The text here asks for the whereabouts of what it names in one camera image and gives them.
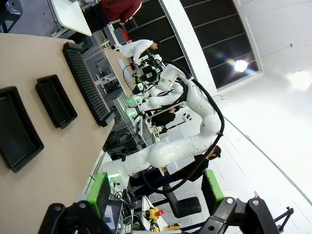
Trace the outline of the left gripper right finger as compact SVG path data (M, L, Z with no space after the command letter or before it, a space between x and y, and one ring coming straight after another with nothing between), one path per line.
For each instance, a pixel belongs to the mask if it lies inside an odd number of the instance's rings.
M254 197L243 202L225 196L212 170L203 172L201 189L210 216L200 227L200 234L223 234L229 226L239 227L244 234L280 233L263 199Z

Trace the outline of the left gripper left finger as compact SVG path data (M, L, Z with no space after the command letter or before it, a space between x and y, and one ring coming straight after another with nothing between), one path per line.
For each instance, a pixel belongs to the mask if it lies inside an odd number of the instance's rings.
M106 172L97 177L85 200L65 207L61 203L51 204L42 220L39 234L112 234L104 221L111 187Z

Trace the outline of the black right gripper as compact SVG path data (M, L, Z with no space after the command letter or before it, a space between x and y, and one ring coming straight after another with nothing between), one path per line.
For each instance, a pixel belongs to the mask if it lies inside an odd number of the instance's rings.
M140 82L137 84L138 89L144 89L144 84L141 83L143 80L155 80L158 75L158 68L151 65L143 67L142 71L143 75L141 77L136 77L136 82Z

